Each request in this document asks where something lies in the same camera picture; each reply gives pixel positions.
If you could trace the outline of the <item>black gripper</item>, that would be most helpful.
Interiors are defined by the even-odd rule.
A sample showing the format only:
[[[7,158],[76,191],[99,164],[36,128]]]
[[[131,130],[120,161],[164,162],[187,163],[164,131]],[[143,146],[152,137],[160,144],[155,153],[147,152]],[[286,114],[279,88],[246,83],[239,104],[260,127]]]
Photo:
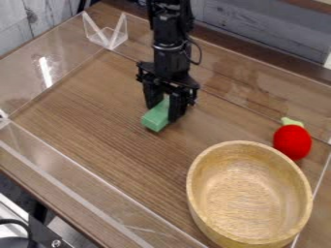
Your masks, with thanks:
[[[137,63],[137,82],[144,86],[144,101],[152,109],[169,95],[168,120],[176,122],[185,114],[187,105],[193,105],[200,88],[189,76],[191,45],[175,49],[155,49],[153,61]]]

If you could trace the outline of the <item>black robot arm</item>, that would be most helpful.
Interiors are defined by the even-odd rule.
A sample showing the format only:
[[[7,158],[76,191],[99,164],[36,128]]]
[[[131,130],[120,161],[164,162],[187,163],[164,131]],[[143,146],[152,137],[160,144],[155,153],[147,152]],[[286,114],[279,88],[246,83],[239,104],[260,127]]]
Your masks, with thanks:
[[[176,122],[195,105],[199,82],[188,74],[189,66],[201,63],[203,54],[192,59],[192,47],[201,51],[189,32],[193,15],[189,0],[145,0],[152,31],[152,61],[137,63],[137,81],[143,84],[144,102],[155,108],[169,96],[167,119]]]

